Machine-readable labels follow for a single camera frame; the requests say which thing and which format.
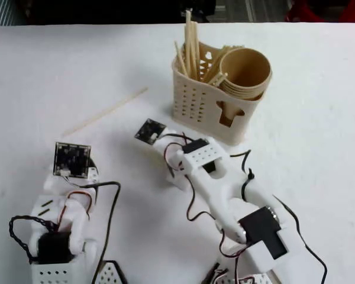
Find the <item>white tabletop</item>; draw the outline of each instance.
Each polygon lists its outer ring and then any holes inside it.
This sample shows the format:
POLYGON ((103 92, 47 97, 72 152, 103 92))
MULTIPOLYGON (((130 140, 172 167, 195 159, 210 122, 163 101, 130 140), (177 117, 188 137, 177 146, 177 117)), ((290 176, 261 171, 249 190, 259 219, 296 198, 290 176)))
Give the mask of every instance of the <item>white tabletop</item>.
MULTIPOLYGON (((244 143, 230 151, 253 150, 249 166, 299 215, 306 242, 328 265, 327 283, 355 283, 355 24, 202 24, 199 38, 269 58, 267 95, 244 143)), ((31 211, 55 141, 91 145, 101 180, 122 183, 105 258, 130 283, 199 283, 214 264, 213 222, 185 219, 191 194, 168 184, 163 162, 133 138, 146 118, 198 136, 170 117, 173 40, 183 42, 183 25, 0 28, 0 283, 30 281, 8 221, 31 211)), ((112 196, 108 188, 93 217, 102 220, 93 233, 101 241, 112 196)), ((199 199, 194 210, 203 207, 199 199)), ((15 230, 28 240, 28 224, 15 230)))

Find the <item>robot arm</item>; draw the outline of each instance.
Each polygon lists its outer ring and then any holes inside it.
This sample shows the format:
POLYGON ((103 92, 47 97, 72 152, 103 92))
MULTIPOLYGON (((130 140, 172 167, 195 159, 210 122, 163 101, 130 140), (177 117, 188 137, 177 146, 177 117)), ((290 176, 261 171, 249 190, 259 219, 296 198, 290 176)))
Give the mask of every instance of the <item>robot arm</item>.
POLYGON ((163 155, 169 168, 167 180, 183 191, 192 187, 198 192, 223 237, 238 243, 226 254, 221 251, 223 271, 237 272, 240 277, 266 273, 305 248, 283 204, 235 166, 213 138, 193 140, 152 120, 146 121, 135 137, 163 155), (237 220, 229 206, 233 198, 259 209, 237 220), (238 256, 240 268, 234 269, 232 254, 238 256))

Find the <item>beige cup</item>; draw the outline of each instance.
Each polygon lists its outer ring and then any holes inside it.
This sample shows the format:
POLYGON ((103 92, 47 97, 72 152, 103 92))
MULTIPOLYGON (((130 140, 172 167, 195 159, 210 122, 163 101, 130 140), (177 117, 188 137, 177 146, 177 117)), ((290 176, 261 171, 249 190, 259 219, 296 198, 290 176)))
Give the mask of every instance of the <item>beige cup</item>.
MULTIPOLYGON (((228 73, 221 89, 229 95, 248 101, 260 99, 267 89, 272 70, 268 59, 259 51, 239 48, 229 51, 220 61, 220 72, 228 73)), ((233 120, 240 111, 224 103, 224 115, 233 120)))

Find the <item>beige plastic container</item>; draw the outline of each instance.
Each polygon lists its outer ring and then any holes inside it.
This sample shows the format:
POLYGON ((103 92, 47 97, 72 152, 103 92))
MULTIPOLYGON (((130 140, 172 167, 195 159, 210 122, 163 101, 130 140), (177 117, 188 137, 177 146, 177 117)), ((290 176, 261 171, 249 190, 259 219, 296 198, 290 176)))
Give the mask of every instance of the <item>beige plastic container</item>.
MULTIPOLYGON (((199 49, 202 78, 219 50, 203 43, 199 43, 199 49)), ((179 61, 176 58, 172 63, 172 70, 173 119, 229 145, 239 144, 264 92, 253 100, 239 99, 219 88, 183 75, 179 71, 179 61)))

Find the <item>red object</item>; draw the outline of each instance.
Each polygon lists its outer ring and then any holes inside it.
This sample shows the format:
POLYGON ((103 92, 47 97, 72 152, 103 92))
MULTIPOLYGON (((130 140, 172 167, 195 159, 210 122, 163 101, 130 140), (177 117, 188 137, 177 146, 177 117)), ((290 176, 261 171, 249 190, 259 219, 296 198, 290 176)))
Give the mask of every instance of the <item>red object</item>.
MULTIPOLYGON (((315 15, 306 0, 296 0, 288 12, 287 22, 324 22, 325 20, 315 15)), ((355 0, 351 0, 340 15, 338 22, 355 22, 355 0)))

